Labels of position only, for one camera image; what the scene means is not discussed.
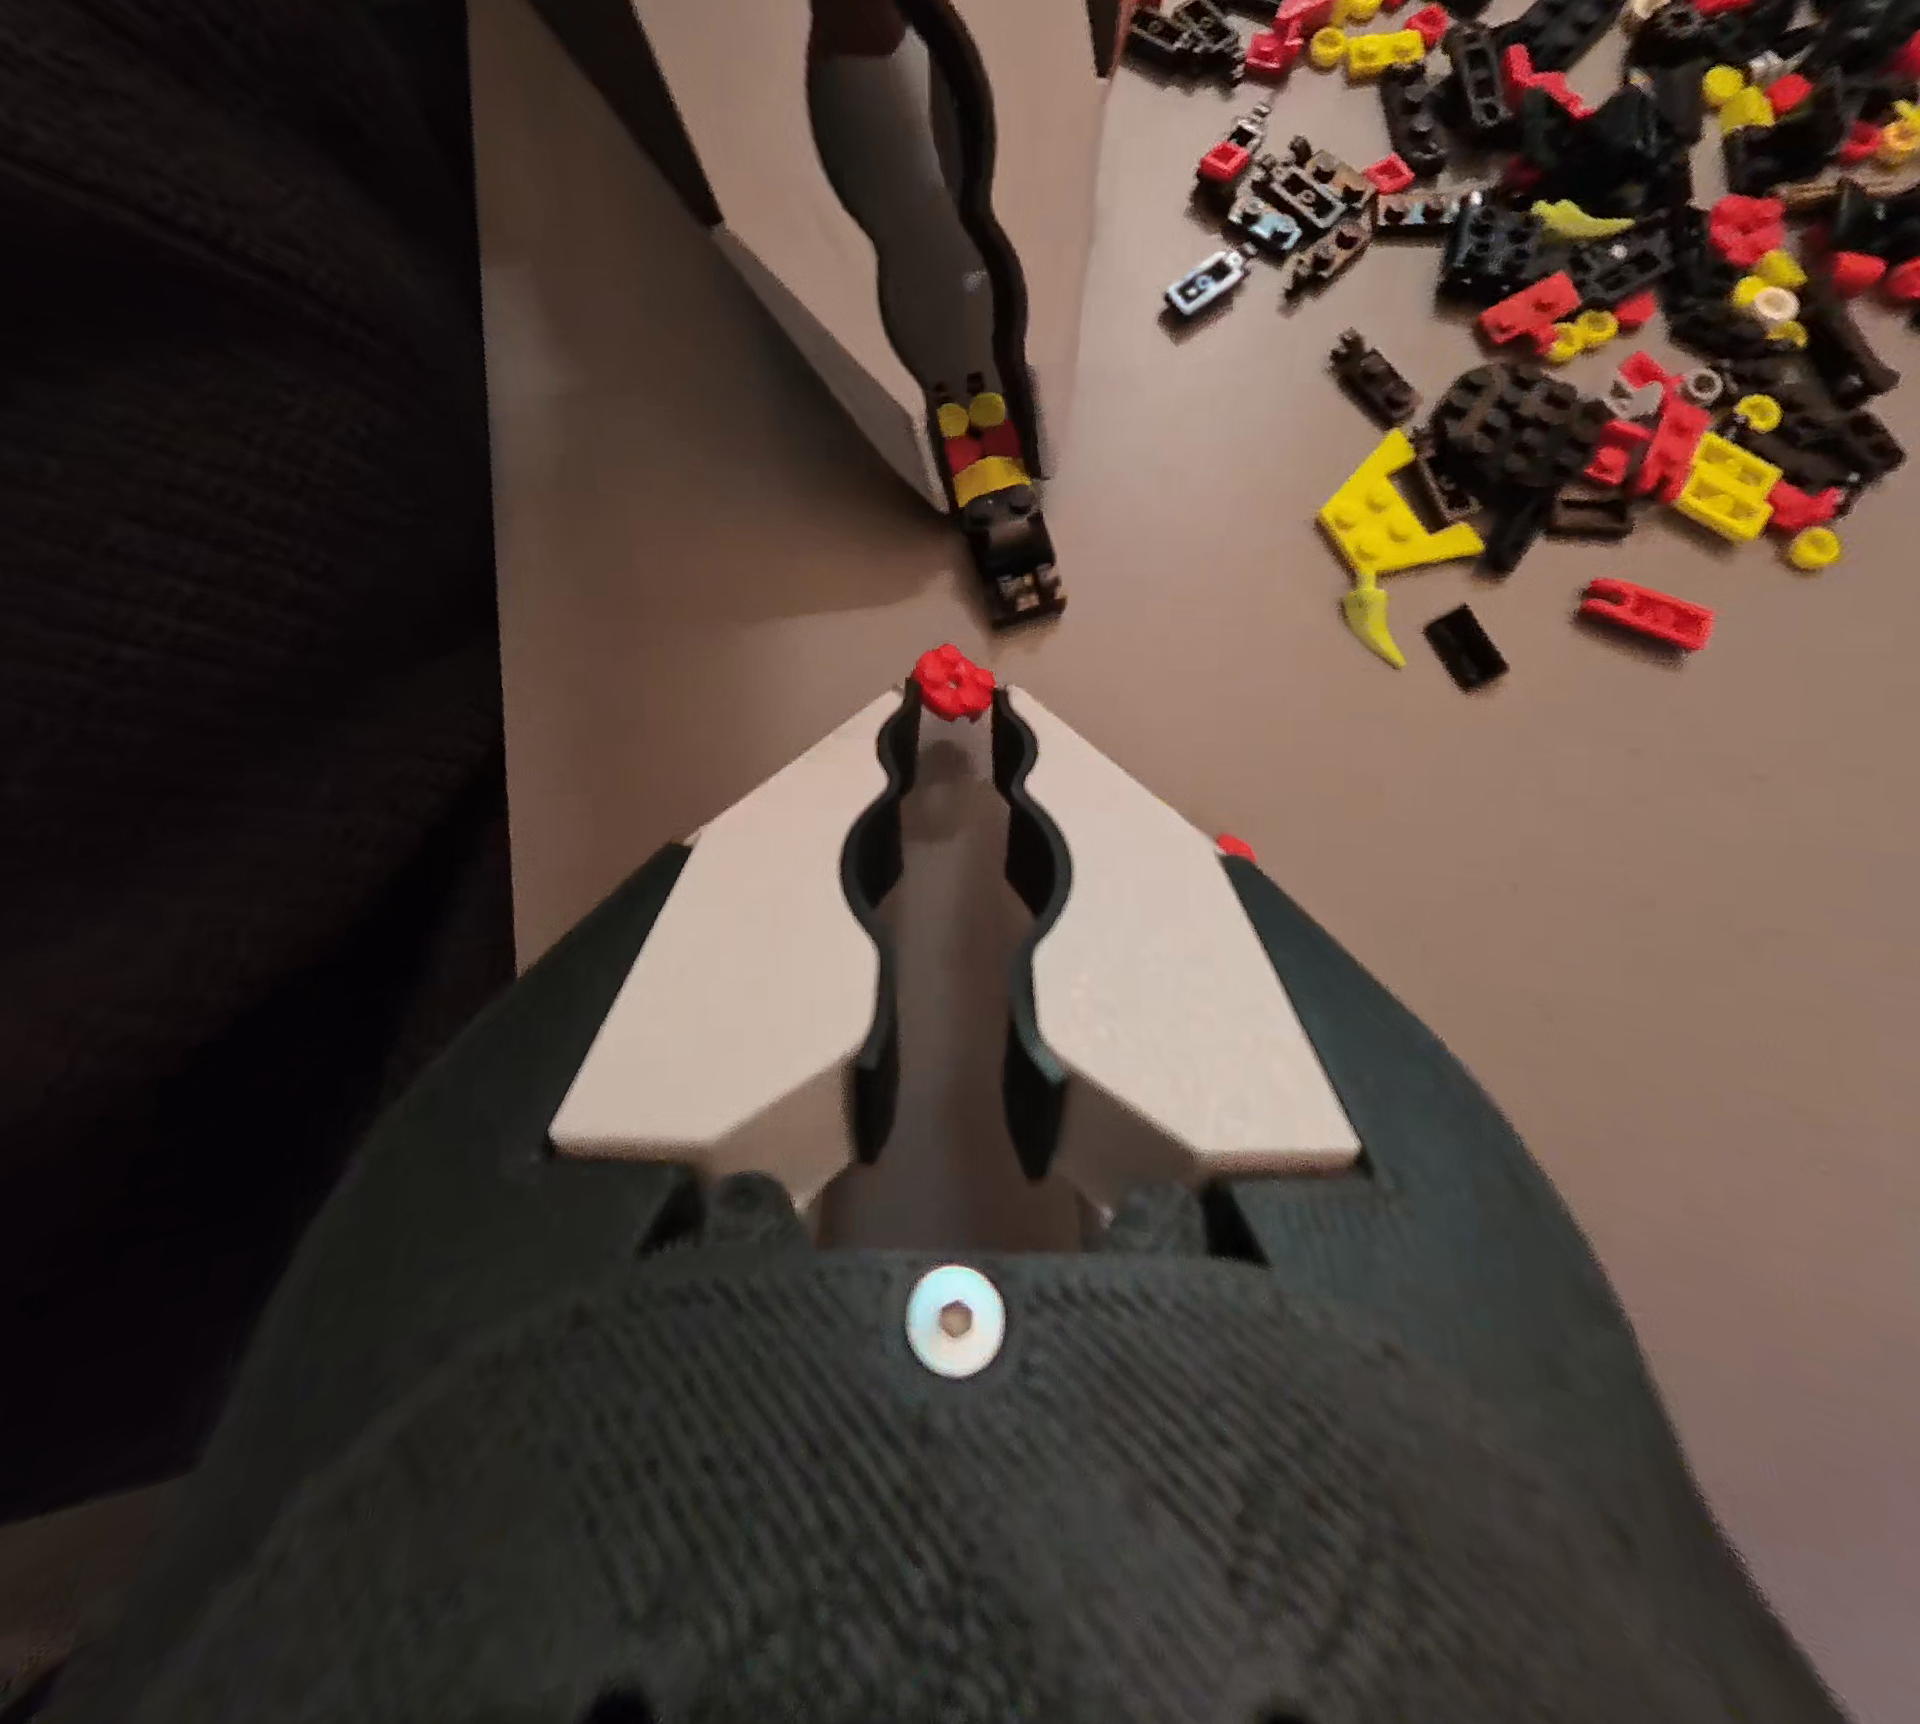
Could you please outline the black red yellow lego assembly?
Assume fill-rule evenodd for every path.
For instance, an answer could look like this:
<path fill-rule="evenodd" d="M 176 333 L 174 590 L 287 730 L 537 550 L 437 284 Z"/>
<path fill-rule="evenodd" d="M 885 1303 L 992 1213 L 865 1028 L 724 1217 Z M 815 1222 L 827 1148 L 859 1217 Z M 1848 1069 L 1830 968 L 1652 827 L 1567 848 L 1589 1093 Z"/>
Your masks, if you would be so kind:
<path fill-rule="evenodd" d="M 1045 477 L 1009 397 L 973 373 L 934 383 L 933 460 L 981 590 L 987 622 L 1012 633 L 1059 619 L 1066 584 L 1045 512 Z"/>

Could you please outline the pile of lego pieces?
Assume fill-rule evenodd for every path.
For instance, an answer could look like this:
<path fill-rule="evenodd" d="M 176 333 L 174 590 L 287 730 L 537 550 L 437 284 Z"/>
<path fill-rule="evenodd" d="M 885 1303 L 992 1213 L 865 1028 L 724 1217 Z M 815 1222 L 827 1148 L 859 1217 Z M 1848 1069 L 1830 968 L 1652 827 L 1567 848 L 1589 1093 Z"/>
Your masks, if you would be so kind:
<path fill-rule="evenodd" d="M 1648 515 L 1812 576 L 1908 463 L 1918 0 L 1132 0 L 1122 56 L 1253 97 L 1201 154 L 1219 250 L 1162 321 L 1281 307 L 1391 242 L 1484 358 L 1440 393 L 1364 333 L 1327 371 L 1382 429 L 1321 507 L 1348 633 L 1407 662 L 1387 582 L 1498 582 L 1544 540 L 1621 547 Z"/>

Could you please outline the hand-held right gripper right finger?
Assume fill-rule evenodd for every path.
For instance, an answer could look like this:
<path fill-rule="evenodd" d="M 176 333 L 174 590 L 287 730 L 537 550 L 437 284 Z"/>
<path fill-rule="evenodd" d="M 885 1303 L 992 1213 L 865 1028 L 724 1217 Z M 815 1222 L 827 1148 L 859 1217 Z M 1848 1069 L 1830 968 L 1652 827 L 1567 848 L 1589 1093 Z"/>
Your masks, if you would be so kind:
<path fill-rule="evenodd" d="M 1246 863 L 1037 697 L 1000 687 L 992 779 L 1026 912 L 1002 1115 L 1023 1175 L 1091 1209 L 1332 1177 L 1363 1141 L 1250 918 Z"/>

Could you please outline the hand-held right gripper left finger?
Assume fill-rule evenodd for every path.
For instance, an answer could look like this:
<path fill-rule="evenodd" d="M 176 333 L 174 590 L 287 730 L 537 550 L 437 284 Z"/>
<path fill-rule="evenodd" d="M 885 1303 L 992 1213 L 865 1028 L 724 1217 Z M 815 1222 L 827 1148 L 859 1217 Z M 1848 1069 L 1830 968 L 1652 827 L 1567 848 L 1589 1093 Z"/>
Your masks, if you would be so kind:
<path fill-rule="evenodd" d="M 808 1217 L 856 1160 L 885 956 L 848 894 L 856 824 L 900 795 L 894 684 L 706 823 L 547 1128 L 572 1160 L 780 1184 Z"/>

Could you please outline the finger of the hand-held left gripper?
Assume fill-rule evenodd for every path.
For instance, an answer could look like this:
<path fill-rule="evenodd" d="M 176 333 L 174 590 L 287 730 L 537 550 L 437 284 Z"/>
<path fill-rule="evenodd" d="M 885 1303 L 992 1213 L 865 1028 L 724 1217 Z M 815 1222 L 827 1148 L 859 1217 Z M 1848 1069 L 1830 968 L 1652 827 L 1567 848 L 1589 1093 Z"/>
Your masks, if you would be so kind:
<path fill-rule="evenodd" d="M 881 463 L 936 512 L 933 393 L 962 374 L 962 218 L 899 0 L 628 0 L 713 242 Z"/>
<path fill-rule="evenodd" d="M 1088 0 L 904 0 L 946 94 L 991 371 L 1043 478 L 1070 440 L 1109 86 Z"/>

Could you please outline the person's dark clothed torso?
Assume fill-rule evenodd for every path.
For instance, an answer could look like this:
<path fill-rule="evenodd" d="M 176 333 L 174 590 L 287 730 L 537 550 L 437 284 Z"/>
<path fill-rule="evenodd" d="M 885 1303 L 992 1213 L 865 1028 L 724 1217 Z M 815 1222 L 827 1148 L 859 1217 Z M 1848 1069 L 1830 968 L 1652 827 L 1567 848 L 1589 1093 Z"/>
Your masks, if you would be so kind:
<path fill-rule="evenodd" d="M 4 1521 L 512 971 L 463 0 L 2 0 Z"/>

